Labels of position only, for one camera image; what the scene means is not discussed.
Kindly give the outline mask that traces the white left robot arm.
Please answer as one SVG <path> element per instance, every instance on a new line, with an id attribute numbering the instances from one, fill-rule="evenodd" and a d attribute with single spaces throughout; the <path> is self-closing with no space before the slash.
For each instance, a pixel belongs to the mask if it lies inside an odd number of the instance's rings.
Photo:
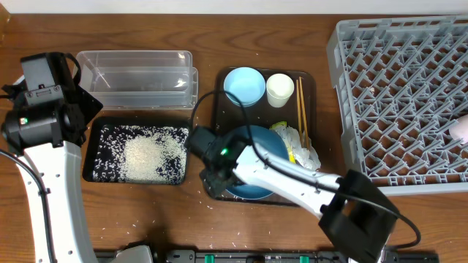
<path id="1" fill-rule="evenodd" d="M 25 186 L 36 262 L 96 262 L 81 190 L 81 146 L 102 103 L 79 85 L 69 53 L 40 53 L 20 60 L 23 75 L 4 85 L 13 103 L 1 125 Z"/>

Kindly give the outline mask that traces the light blue small bowl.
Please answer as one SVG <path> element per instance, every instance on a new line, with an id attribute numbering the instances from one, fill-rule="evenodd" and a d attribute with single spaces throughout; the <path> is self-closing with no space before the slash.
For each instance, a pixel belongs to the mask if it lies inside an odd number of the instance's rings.
<path id="1" fill-rule="evenodd" d="M 224 79 L 223 89 L 227 98 L 236 106 L 256 104 L 265 93 L 265 78 L 251 67 L 238 67 L 229 72 Z"/>

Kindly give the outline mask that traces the yellow green snack wrapper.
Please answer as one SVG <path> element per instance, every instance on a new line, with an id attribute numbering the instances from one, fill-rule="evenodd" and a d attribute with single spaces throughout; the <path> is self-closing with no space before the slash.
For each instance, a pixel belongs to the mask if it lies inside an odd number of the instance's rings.
<path id="1" fill-rule="evenodd" d="M 271 131 L 276 132 L 281 137 L 283 143 L 285 144 L 287 148 L 289 161 L 292 163 L 295 163 L 295 157 L 293 154 L 293 147 L 292 147 L 292 139 L 287 129 L 287 122 L 280 121 L 278 123 L 273 124 L 269 129 Z"/>

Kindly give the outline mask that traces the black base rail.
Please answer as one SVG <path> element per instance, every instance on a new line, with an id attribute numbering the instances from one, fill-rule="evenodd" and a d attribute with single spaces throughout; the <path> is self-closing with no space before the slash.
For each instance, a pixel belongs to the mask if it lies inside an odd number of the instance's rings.
<path id="1" fill-rule="evenodd" d="M 353 262 L 335 251 L 311 253 L 208 252 L 191 250 L 169 251 L 161 259 L 167 263 L 348 263 Z M 398 253 L 386 251 L 383 263 L 439 263 L 439 256 L 431 253 Z"/>

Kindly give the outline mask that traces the dark brown serving tray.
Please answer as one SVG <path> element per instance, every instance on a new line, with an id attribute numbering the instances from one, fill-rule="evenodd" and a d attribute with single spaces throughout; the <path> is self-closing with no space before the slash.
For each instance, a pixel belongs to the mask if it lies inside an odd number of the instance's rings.
<path id="1" fill-rule="evenodd" d="M 306 108 L 306 118 L 308 122 L 309 142 L 312 146 L 316 145 L 316 82 L 308 72 L 279 69 L 260 69 L 259 72 L 267 79 L 271 75 L 282 73 L 291 77 L 293 80 L 302 77 L 303 96 Z M 280 121 L 286 121 L 288 126 L 294 129 L 298 128 L 298 114 L 296 95 L 289 98 L 285 106 L 275 108 L 269 105 L 267 96 L 263 97 L 251 107 L 246 108 L 246 114 L 251 126 L 261 126 L 269 129 L 273 124 Z M 244 128 L 244 118 L 240 107 L 234 105 L 225 94 L 216 94 L 214 96 L 213 110 L 211 115 L 211 128 L 220 135 L 242 134 L 246 135 Z M 227 190 L 216 197 L 219 201 L 226 202 L 251 202 L 263 205 L 281 205 L 293 207 L 294 204 L 279 196 L 272 194 L 264 199 L 243 199 L 230 194 Z"/>

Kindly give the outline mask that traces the pink cup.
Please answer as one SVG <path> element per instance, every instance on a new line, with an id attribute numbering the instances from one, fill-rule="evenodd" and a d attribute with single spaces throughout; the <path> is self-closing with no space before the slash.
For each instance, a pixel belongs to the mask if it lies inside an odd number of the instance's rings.
<path id="1" fill-rule="evenodd" d="M 449 134 L 454 140 L 460 140 L 463 144 L 468 141 L 468 115 L 456 120 L 456 123 L 449 128 Z"/>

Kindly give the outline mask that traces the white napkin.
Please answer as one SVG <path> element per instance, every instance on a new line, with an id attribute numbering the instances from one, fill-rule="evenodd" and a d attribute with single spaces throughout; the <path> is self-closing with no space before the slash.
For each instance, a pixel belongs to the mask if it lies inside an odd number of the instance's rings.
<path id="1" fill-rule="evenodd" d="M 321 162 L 312 145 L 310 145 L 310 150 L 308 150 L 305 144 L 301 147 L 298 131 L 288 125 L 287 129 L 292 139 L 292 151 L 295 157 L 295 163 L 306 169 L 318 170 L 321 167 Z"/>

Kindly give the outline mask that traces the wooden chopstick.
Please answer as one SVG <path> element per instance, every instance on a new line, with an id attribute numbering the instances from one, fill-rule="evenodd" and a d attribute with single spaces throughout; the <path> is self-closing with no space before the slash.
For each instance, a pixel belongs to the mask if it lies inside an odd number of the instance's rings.
<path id="1" fill-rule="evenodd" d="M 303 147 L 299 79 L 295 80 L 295 84 L 296 84 L 296 104 L 297 104 L 297 114 L 298 114 L 298 134 L 299 134 L 301 147 Z"/>
<path id="2" fill-rule="evenodd" d="M 299 96 L 300 96 L 300 103 L 301 103 L 301 116 L 302 116 L 302 121 L 303 121 L 303 133 L 305 134 L 304 137 L 304 142 L 305 146 L 310 150 L 310 145 L 309 145 L 309 131 L 308 131 L 308 122 L 306 118 L 306 108 L 305 108 L 305 101 L 304 101 L 304 96 L 303 96 L 303 81 L 302 77 L 299 77 L 298 80 L 298 90 L 299 90 Z"/>

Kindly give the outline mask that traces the grey dishwasher rack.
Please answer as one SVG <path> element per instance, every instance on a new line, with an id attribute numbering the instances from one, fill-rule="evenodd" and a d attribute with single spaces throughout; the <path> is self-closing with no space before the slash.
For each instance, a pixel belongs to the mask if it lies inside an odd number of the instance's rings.
<path id="1" fill-rule="evenodd" d="M 467 190 L 467 17 L 342 20 L 327 45 L 348 169 L 388 196 Z"/>

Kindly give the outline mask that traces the clear plastic bin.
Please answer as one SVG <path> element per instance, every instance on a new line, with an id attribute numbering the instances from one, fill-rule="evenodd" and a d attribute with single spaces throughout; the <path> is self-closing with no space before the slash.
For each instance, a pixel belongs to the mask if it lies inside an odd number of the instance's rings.
<path id="1" fill-rule="evenodd" d="M 190 110 L 198 70 L 187 50 L 88 50 L 77 54 L 80 87 L 107 110 Z"/>

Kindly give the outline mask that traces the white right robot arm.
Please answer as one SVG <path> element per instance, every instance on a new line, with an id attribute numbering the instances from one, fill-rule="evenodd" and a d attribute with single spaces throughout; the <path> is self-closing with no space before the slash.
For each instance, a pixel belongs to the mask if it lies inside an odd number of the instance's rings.
<path id="1" fill-rule="evenodd" d="M 334 247 L 356 262 L 379 262 L 396 224 L 396 206 L 365 175 L 316 172 L 255 142 L 251 134 L 218 136 L 199 126 L 187 149 L 205 165 L 200 177 L 212 197 L 236 183 L 264 188 L 319 220 Z"/>

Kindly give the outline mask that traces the dark blue plate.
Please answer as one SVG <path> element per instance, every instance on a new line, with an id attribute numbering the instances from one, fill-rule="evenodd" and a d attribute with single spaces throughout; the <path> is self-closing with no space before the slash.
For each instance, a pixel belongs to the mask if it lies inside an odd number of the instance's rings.
<path id="1" fill-rule="evenodd" d="M 288 151 L 282 138 L 274 131 L 261 126 L 250 126 L 254 142 L 259 143 L 264 149 L 272 152 L 274 155 L 288 160 Z M 260 188 L 258 186 L 232 186 L 227 191 L 243 199 L 264 199 L 272 195 L 272 191 Z"/>

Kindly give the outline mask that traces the cream paper cup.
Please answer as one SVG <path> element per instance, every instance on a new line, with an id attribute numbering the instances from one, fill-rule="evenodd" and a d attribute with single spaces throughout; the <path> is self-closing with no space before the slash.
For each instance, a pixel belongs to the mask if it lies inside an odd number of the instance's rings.
<path id="1" fill-rule="evenodd" d="M 285 74 L 271 75 L 266 82 L 267 100 L 270 106 L 280 108 L 292 96 L 295 85 L 293 79 Z"/>

